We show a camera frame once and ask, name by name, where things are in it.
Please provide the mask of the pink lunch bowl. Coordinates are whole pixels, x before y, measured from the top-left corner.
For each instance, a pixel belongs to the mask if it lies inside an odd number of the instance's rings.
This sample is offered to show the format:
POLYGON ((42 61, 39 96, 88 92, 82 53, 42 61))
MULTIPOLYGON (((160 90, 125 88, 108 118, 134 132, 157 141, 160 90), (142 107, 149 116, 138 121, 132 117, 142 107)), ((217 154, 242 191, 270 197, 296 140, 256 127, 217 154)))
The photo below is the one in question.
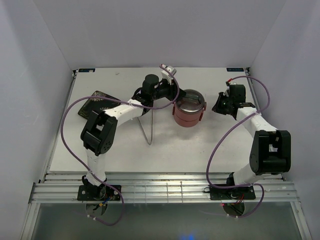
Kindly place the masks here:
POLYGON ((200 121, 199 118, 196 118, 196 119, 181 119, 177 115, 174 115, 173 118, 174 118, 175 122, 179 126, 184 127, 184 128, 194 127, 200 121))
POLYGON ((207 103, 197 103, 192 101, 180 100, 173 104, 172 115, 178 116, 184 120, 198 119, 201 121, 204 115, 204 111, 207 108, 207 103))

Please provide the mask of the metal serving tongs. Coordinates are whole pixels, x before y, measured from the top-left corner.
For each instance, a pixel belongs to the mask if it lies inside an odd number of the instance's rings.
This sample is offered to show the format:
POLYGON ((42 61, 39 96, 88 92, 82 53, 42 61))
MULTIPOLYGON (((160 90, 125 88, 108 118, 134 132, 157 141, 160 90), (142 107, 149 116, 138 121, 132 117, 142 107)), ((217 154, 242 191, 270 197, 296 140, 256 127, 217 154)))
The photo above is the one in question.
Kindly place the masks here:
POLYGON ((149 146, 151 146, 153 143, 153 133, 154 133, 154 130, 153 130, 154 111, 150 110, 145 115, 138 117, 137 122, 142 132, 142 135, 144 137, 144 140, 149 146))

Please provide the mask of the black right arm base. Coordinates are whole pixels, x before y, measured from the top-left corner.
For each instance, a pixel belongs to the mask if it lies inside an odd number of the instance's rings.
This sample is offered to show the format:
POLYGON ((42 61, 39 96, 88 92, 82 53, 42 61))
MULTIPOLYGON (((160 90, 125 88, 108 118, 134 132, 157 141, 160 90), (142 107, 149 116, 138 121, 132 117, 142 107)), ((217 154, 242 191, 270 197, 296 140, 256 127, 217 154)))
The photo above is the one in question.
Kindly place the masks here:
POLYGON ((211 200, 255 200, 253 186, 226 188, 227 184, 217 184, 217 187, 208 186, 203 192, 209 194, 211 200))

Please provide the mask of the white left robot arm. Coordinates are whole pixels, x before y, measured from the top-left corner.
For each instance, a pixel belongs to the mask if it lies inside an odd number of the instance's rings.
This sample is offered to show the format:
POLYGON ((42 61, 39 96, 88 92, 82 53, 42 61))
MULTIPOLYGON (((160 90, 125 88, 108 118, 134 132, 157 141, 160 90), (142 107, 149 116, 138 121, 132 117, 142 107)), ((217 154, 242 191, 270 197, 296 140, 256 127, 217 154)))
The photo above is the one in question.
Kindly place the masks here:
POLYGON ((117 127, 133 118, 155 110, 154 101, 166 98, 171 103, 181 99, 186 92, 181 90, 174 77, 174 72, 162 71, 162 79, 157 75, 148 74, 131 99, 120 105, 102 111, 92 111, 80 135, 86 149, 89 170, 82 177, 88 193, 100 200, 106 195, 106 181, 103 155, 108 152, 114 142, 117 127))

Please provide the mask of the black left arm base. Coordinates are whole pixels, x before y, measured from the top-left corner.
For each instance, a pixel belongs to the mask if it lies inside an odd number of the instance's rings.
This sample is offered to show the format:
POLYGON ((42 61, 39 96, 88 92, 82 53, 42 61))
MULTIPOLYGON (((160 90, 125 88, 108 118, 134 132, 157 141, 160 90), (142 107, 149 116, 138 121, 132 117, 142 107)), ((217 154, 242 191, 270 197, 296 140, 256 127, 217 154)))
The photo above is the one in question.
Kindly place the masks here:
POLYGON ((81 185, 78 188, 77 201, 120 201, 121 197, 119 193, 113 188, 103 186, 85 186, 81 185))

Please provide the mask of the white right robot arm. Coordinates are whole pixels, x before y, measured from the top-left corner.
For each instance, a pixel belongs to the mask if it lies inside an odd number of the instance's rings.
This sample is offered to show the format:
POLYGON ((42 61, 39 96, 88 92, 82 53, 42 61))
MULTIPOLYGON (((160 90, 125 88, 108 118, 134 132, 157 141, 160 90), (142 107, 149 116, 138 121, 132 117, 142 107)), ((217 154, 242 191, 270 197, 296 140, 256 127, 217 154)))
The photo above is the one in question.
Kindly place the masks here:
POLYGON ((232 116, 253 137, 248 164, 226 180, 225 191, 230 198, 237 199, 244 193, 244 186, 265 175, 287 173, 291 169, 291 134, 268 123, 255 105, 246 101, 244 85, 232 84, 220 92, 212 111, 232 116))

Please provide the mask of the blue table label right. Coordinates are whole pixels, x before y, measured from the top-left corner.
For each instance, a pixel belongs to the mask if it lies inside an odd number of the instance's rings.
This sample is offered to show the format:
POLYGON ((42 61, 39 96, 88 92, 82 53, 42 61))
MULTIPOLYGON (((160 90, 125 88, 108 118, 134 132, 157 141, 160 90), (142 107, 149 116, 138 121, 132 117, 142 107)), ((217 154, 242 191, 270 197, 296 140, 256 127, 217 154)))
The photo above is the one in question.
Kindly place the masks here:
POLYGON ((227 67, 226 71, 227 72, 244 72, 245 70, 240 67, 227 67))

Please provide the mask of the blue table label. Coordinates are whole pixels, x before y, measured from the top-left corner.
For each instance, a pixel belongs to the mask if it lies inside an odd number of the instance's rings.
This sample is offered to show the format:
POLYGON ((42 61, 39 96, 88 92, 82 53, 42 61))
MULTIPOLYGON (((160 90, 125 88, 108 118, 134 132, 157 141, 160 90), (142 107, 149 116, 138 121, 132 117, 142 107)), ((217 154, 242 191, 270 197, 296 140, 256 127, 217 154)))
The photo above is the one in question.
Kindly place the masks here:
POLYGON ((245 70, 240 67, 227 67, 226 71, 227 72, 244 72, 245 70))
POLYGON ((95 68, 80 68, 78 70, 79 73, 94 73, 95 71, 95 68))

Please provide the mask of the black floral rectangular plate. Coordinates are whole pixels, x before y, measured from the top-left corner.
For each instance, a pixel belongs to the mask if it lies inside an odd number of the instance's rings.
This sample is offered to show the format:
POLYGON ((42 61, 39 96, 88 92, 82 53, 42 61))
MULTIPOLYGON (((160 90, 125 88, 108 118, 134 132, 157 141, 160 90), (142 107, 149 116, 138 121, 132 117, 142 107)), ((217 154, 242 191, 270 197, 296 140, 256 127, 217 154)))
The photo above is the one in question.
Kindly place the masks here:
POLYGON ((77 112, 77 114, 80 117, 86 120, 89 118, 92 111, 98 111, 98 110, 104 111, 104 110, 115 108, 121 104, 120 102, 115 102, 115 101, 105 99, 105 98, 108 98, 108 99, 119 101, 118 98, 115 98, 99 90, 96 90, 92 94, 92 96, 93 97, 91 98, 85 99, 86 102, 82 105, 82 107, 77 112))

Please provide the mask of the blue table label left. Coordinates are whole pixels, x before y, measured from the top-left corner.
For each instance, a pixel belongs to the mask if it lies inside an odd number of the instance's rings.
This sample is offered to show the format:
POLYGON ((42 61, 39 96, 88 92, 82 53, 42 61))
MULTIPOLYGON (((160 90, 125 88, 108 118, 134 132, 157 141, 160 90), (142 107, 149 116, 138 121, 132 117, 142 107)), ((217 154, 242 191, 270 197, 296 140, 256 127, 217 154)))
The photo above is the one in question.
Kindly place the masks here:
POLYGON ((79 73, 94 73, 95 71, 95 68, 80 68, 78 70, 79 73))

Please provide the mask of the aluminium front rail frame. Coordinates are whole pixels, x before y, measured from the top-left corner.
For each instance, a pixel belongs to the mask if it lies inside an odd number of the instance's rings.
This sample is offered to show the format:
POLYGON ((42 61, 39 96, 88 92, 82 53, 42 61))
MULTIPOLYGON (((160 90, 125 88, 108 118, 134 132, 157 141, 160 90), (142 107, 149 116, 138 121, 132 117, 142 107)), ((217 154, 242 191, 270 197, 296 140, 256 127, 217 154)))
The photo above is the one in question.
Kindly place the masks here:
MULTIPOLYGON (((35 183, 29 198, 30 203, 77 203, 81 174, 48 174, 41 183, 35 183)), ((120 185, 126 204, 187 204, 209 203, 206 192, 208 182, 203 173, 161 174, 161 173, 110 173, 107 181, 120 185)), ((279 175, 267 176, 259 181, 263 187, 255 186, 257 203, 297 202, 299 196, 291 181, 284 181, 279 175)))

